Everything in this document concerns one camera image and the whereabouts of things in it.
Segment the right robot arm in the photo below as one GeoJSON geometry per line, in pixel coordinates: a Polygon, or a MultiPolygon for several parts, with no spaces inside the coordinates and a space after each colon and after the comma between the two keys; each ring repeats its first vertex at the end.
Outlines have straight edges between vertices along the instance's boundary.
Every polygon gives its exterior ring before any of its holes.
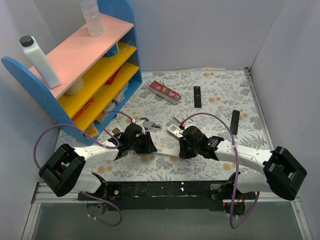
{"type": "Polygon", "coordinates": [[[248,192],[272,192],[278,197],[293,201],[307,176],[306,169],[284,147],[259,150],[232,143],[222,137],[207,137],[197,127],[187,127],[179,137],[179,157],[239,163],[254,173],[240,173],[226,186],[227,195],[237,199],[248,192]]]}

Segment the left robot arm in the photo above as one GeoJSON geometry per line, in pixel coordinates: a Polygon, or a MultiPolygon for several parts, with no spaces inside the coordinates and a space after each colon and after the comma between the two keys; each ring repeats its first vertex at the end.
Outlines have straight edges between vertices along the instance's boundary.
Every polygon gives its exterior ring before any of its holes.
{"type": "Polygon", "coordinates": [[[38,174],[57,197],[77,191],[101,200],[107,193],[107,181],[98,173],[83,170],[104,161],[118,160],[131,151],[138,155],[158,151],[150,132],[138,122],[131,123],[124,131],[111,133],[110,138],[103,143],[97,142],[86,147],[62,144],[39,168],[38,174]]]}

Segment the pile of small batteries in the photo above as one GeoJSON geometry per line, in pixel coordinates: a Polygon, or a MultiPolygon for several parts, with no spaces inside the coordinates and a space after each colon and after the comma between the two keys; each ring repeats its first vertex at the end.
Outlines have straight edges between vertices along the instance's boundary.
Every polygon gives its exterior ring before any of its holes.
{"type": "Polygon", "coordinates": [[[160,124],[155,123],[154,121],[149,120],[147,117],[141,117],[142,125],[145,130],[150,130],[152,128],[160,129],[162,126],[160,124]]]}

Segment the slim white remote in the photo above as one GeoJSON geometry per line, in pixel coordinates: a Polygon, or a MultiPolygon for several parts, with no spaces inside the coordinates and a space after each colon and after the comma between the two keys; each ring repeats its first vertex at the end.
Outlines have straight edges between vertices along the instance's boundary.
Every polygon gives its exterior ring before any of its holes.
{"type": "Polygon", "coordinates": [[[170,157],[179,157],[180,150],[176,149],[166,149],[166,148],[158,148],[155,154],[170,156],[170,157]]]}

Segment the black remote control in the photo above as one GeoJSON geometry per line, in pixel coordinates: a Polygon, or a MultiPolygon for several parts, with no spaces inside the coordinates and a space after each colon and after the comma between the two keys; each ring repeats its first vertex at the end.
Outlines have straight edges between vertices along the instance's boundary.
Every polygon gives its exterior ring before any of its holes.
{"type": "Polygon", "coordinates": [[[233,110],[231,115],[231,122],[230,122],[230,131],[233,135],[238,134],[239,121],[240,121],[240,111],[233,110]]]}

